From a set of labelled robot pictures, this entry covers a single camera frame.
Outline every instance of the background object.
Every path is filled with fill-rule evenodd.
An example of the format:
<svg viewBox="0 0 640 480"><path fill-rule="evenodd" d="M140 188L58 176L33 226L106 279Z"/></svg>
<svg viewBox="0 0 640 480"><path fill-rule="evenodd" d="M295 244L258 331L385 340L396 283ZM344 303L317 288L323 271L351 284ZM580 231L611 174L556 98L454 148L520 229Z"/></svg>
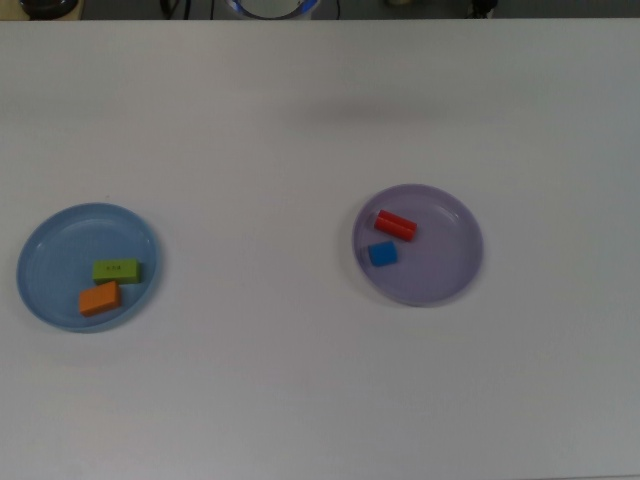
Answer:
<svg viewBox="0 0 640 480"><path fill-rule="evenodd" d="M84 8L84 0L78 0L77 6L67 15L56 20L80 20ZM3 20L29 20L19 0L0 0L0 21Z"/></svg>
<svg viewBox="0 0 640 480"><path fill-rule="evenodd" d="M20 5L34 20L54 20L70 13L78 0L20 0Z"/></svg>

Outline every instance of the purple plate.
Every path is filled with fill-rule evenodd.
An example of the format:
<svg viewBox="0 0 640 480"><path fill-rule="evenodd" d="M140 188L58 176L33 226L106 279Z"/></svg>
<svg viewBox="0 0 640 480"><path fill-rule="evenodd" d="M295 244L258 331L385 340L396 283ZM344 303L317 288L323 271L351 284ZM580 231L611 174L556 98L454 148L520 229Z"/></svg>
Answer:
<svg viewBox="0 0 640 480"><path fill-rule="evenodd" d="M373 228L387 210L418 224L411 242ZM392 240L398 263L374 267L367 247ZM482 263L478 222L457 198L427 185L398 185L375 195L353 225L353 253L364 274L386 296L408 305L427 306L460 293Z"/></svg>

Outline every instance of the blue plate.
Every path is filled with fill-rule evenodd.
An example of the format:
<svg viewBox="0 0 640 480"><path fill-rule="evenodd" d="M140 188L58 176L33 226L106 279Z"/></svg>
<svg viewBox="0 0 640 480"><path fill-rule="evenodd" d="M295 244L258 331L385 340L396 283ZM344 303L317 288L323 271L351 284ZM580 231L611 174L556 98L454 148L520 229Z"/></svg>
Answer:
<svg viewBox="0 0 640 480"><path fill-rule="evenodd" d="M94 260L136 258L142 282L121 286L122 306L83 317L78 295L95 286ZM111 328L131 317L149 299L160 271L158 242L133 212L106 203L63 210L31 234L18 260L18 291L41 320L75 332Z"/></svg>

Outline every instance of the green block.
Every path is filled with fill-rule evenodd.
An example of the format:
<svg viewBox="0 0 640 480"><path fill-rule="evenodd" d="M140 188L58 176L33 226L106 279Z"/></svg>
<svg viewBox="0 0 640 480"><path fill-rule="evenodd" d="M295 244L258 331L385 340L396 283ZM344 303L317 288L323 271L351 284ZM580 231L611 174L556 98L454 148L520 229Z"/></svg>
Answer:
<svg viewBox="0 0 640 480"><path fill-rule="evenodd" d="M119 284L140 283L140 264L135 258L96 260L93 281L100 285L115 280Z"/></svg>

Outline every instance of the red block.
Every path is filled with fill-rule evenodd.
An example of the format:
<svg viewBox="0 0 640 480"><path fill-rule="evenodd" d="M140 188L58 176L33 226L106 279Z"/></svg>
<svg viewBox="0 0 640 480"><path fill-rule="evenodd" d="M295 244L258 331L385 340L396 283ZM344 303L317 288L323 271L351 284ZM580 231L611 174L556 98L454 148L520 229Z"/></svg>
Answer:
<svg viewBox="0 0 640 480"><path fill-rule="evenodd" d="M399 217L386 210L380 210L376 223L373 225L377 230L381 230L394 237L410 242L416 234L418 224L406 218Z"/></svg>

